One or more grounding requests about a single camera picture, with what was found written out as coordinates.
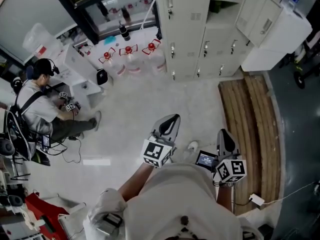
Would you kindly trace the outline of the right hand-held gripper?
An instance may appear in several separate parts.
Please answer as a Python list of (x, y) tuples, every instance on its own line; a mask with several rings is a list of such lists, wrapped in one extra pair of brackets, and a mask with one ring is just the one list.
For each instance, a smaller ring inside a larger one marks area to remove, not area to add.
[(219, 185), (234, 185), (247, 176), (247, 162), (241, 159), (240, 146), (233, 135), (222, 128), (217, 134), (217, 162), (214, 172)]

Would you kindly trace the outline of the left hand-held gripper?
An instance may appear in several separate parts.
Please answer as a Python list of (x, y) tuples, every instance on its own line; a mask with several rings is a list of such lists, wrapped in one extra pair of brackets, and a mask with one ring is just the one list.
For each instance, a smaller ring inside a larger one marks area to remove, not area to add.
[(142, 146), (142, 160), (145, 164), (161, 168), (170, 160), (177, 149), (175, 140), (180, 123), (179, 114), (170, 114), (155, 122)]

